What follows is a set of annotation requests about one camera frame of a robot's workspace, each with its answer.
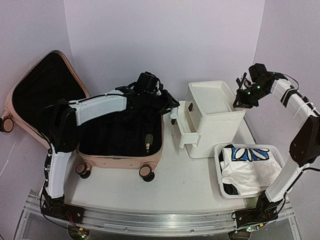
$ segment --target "gray wall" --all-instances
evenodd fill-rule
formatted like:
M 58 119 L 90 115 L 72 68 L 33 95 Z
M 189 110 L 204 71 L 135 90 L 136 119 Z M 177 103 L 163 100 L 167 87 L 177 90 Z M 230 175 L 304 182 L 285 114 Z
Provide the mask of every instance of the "gray wall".
M 0 7 L 0 109 L 7 93 L 47 52 L 72 58 L 63 0 L 3 0 Z M 45 148 L 16 126 L 0 134 L 0 234 L 12 239 L 30 189 L 43 179 Z
M 183 99 L 187 82 L 235 79 L 252 64 L 264 0 L 66 0 L 77 73 L 91 94 L 155 74 Z
M 294 77 L 300 83 L 301 94 L 320 109 L 319 30 L 320 1 L 266 0 L 254 61 L 265 63 L 270 71 Z M 299 130 L 297 125 L 272 96 L 259 104 L 259 108 L 247 111 L 258 142 L 275 145 L 287 156 L 290 142 Z M 320 159 L 313 167 L 320 167 Z M 319 173 L 308 171 L 289 194 L 305 240 L 320 239 L 319 181 Z

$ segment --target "open suitcase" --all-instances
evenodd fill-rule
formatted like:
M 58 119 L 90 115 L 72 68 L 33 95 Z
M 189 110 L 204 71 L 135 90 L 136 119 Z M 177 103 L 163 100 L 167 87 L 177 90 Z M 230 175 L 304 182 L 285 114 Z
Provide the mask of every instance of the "open suitcase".
M 53 105 L 60 99 L 67 102 L 88 98 L 89 94 L 60 51 L 52 51 L 40 59 L 9 92 L 0 130 L 9 133 L 14 123 L 22 127 L 46 148 L 49 148 Z M 101 168 L 140 169 L 140 176 L 149 182 L 163 150 L 164 123 L 161 114 L 143 108 L 137 112 L 124 110 L 103 115 L 78 126 L 81 141 L 77 153 L 84 163 L 76 172 L 90 175 L 93 166 Z M 146 134 L 153 143 L 146 152 Z

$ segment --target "white t-shirt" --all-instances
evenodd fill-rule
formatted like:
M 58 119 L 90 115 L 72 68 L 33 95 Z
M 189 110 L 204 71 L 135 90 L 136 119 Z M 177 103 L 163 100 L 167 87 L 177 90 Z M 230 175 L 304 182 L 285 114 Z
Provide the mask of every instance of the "white t-shirt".
M 271 151 L 266 148 L 223 148 L 222 182 L 232 184 L 240 196 L 259 194 L 281 172 Z

